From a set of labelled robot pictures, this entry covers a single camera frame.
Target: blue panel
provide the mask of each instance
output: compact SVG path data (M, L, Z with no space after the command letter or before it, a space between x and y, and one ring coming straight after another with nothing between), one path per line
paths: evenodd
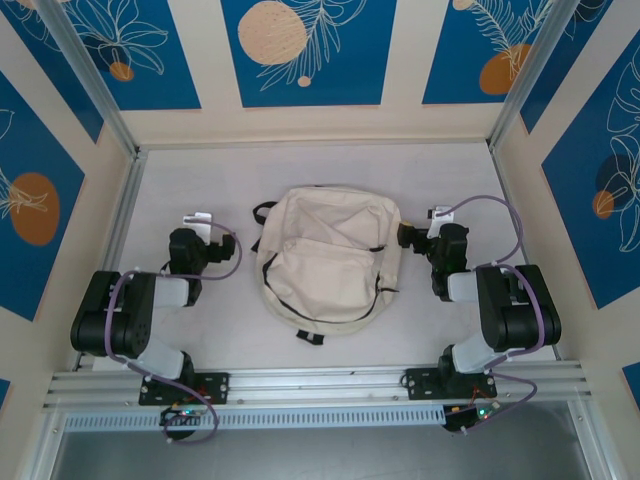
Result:
M528 132L538 123L612 1L582 0L576 8L573 18L565 27L564 34L520 110Z
M395 0L222 0L242 105L379 105Z
M9 394L9 387L11 386L11 382L8 380L3 380L0 378L0 412L2 411L2 406L4 405L4 401Z
M0 0L0 10L91 139L96 142L104 121L38 14L35 10L18 3L17 0Z
M598 308L640 286L640 33L542 164Z
M121 110L200 108L167 0L62 5Z
M636 405L640 408L640 363L628 365L622 369L622 372L631 390L631 395L633 395Z
M84 174L0 74L0 306L33 320Z
M553 0L451 0L423 104L502 102Z

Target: white line drawing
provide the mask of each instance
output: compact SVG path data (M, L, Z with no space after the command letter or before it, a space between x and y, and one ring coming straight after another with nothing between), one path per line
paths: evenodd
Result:
M30 0L3 0L33 37L59 51ZM167 30L138 20L138 0L58 0L89 51L96 67L117 80L133 80L133 66L162 75L162 59L154 49L164 45Z
M578 24L595 22L598 17L600 17L600 14L604 10L602 7L607 1L608 0L581 0L575 12L573 12L571 20L569 20L569 23L564 29L564 33L573 40Z
M347 8L357 3L355 8ZM338 28L356 18L367 0L266 0L256 3L238 24L243 50L262 65L264 91L280 81L311 85L313 77L340 53Z
M609 142L615 157L615 172L604 188L596 194L594 210L606 219L619 213L622 253L640 246L640 141L636 138L640 126L640 47L625 67L607 116Z
M511 80L524 62L524 47L544 23L553 2L529 0L524 13L516 16L509 0L506 3L505 0L452 0L456 10L467 10L475 15L480 33L491 41L498 55L508 58Z
M9 132L11 122L15 112L11 110L0 110L0 140ZM47 211L47 206L43 205L48 194L29 195L21 189L15 187L4 175L0 168L0 218L5 218L12 209L20 212L20 208L29 207L41 212Z

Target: canvas backpack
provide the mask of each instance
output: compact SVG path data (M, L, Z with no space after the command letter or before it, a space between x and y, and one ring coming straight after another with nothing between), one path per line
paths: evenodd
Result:
M264 225L254 246L262 295L299 338L322 345L325 335L357 332L391 302L401 257L392 200L343 187L294 188L253 214Z

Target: wall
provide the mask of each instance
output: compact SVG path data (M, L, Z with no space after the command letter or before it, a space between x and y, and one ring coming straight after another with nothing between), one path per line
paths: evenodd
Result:
M0 44L0 72L84 173L66 232L59 232L60 235L64 233L64 238L34 318L24 318L0 307L0 378L11 382L9 395L0 412L0 477L11 479L19 469L22 454L33 434L32 422L42 406L51 373L70 366L72 352L69 328L84 288L100 265L128 160L107 128L102 130L96 139L97 143L94 143L2 15ZM19 130L15 129L23 127L24 124L15 120L11 129L17 132ZM25 145L25 151L29 150L31 144L42 142L42 138L34 134L27 138L27 142L29 145ZM21 162L28 164L34 160L20 158L15 153L3 151L0 167L9 171L14 167L19 168ZM15 158L18 163L9 165L8 161L14 161ZM66 193L59 188L60 198ZM0 221L3 227L11 225L9 215ZM7 251L10 247L7 247L8 237L3 236L5 233L15 232L0 232L0 243L4 249L3 264L6 267L7 259L17 254L12 250ZM23 257L21 261L25 265L24 271L3 268L3 280L0 281L3 290L10 288L11 283L19 281L22 276L30 274L28 269L34 268L29 258Z
M597 212L592 210L596 203L592 206L591 198L600 187L594 185L594 178L584 185L581 183L583 172L592 171L593 165L597 167L602 161L594 156L600 148L600 133L588 134L581 144L571 145L567 141L570 142L575 125L578 125L573 123L574 119L579 122L585 114L591 113L591 123L599 125L603 120L598 113L604 110L606 129L611 99L602 108L589 99L601 82L605 83L603 79L638 33L639 16L640 4L636 0L613 0L531 133L527 133L525 123L517 119L497 150L499 168L511 198L523 216L527 253L530 260L542 268L563 322L560 351L566 358L581 360L629 478L640 478L640 457L637 455L640 413L621 369L640 361L637 314L640 290L632 289L609 301L598 295L602 286L597 279L591 278L587 283L585 271L588 270L583 270L587 265L585 253L579 249L579 258L575 249L581 241L590 245L589 253L599 261L601 283L620 289L623 280L626 281L623 267L605 260L608 255L622 255L618 252L620 240L616 229L620 228L619 222L614 217L621 214L610 207L604 214L600 212L598 218ZM563 159L558 159L558 148L566 146L573 148L565 151ZM553 172L557 170L553 175L549 162L554 164ZM552 191L558 175L567 182L564 192L557 187ZM583 193L589 196L583 211L571 210L566 202L559 203L562 210L559 211L556 204L559 198L578 197ZM580 215L591 215L590 222L593 218L602 223L597 223L596 228L591 224L584 225L584 232L578 235L573 229L573 221L583 218L576 217ZM570 225L571 236L566 225ZM617 243L606 243L612 235ZM637 278L637 255L629 254L624 258L634 266Z
M61 8L152 145L486 138L553 1L94 3Z

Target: work surface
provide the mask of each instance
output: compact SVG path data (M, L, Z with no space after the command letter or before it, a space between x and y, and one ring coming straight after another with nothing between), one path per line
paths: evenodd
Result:
M502 197L484 143L267 146L154 150L120 262L120 271L158 271L168 260L169 234L185 214L211 212L237 232L245 258L231 278L204 282L195 306L156 310L152 332L188 352L198 369L295 368L434 363L449 344L480 328L476 304L443 303L431 291L427 259L403 254L391 306L360 332L328 337L322 347L295 337L296 330L266 309L254 275L250 247L260 237L252 209L279 200L302 185L347 185L393 199L403 220L427 225L427 210L476 194ZM478 265L505 255L516 242L505 207L471 203L455 213L470 228L467 258ZM222 233L214 232L213 239ZM522 263L521 255L512 264ZM232 263L205 273L228 271ZM554 359L546 348L527 360ZM97 359L95 369L118 368Z

